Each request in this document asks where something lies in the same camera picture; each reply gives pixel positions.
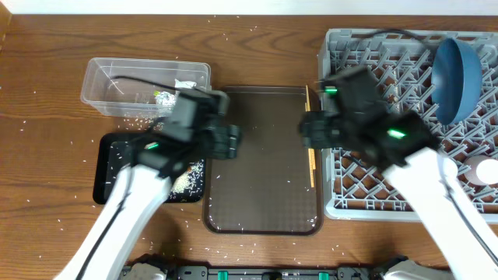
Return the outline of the white rice pile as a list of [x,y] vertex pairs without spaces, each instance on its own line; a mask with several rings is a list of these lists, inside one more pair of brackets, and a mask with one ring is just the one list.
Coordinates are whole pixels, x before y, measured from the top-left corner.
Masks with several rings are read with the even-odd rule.
[[193,170],[188,173],[187,171],[179,176],[171,189],[173,194],[183,193],[185,191],[192,191],[204,180],[205,175],[205,161],[202,159],[196,163],[192,163]]

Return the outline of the white tissue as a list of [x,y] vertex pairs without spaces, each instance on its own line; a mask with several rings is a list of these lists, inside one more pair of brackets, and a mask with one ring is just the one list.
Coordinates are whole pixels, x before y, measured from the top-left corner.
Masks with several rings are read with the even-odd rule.
[[194,81],[181,81],[176,79],[174,87],[176,89],[194,89],[197,86],[197,82]]

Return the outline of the dark blue plate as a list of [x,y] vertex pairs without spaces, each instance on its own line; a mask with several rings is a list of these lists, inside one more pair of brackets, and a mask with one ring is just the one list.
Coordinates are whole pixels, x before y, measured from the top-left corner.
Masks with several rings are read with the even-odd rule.
[[465,120],[475,109],[482,88],[482,66],[477,52],[461,40],[448,38],[437,48],[431,82],[436,116],[443,125]]

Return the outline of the pink cup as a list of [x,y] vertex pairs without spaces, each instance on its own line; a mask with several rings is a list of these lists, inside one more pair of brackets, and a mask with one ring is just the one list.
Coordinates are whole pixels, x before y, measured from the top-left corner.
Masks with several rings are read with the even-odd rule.
[[465,160],[470,170],[465,173],[466,179],[474,185],[484,186],[496,184],[498,181],[498,161],[488,156],[473,156]]

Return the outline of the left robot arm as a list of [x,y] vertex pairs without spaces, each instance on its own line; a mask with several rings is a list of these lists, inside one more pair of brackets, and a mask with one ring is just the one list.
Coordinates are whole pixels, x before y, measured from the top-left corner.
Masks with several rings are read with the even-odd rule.
[[233,159],[240,129],[225,125],[222,91],[180,89],[172,114],[132,140],[102,212],[59,279],[116,279],[178,177],[199,159]]

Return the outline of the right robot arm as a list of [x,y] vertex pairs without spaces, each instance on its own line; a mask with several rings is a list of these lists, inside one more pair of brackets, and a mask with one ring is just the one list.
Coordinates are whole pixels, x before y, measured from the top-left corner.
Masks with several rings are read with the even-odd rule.
[[456,279],[497,277],[497,236],[445,168],[440,141],[412,111],[391,113],[365,66],[319,82],[334,110],[306,112],[299,124],[311,149],[358,152],[410,204]]

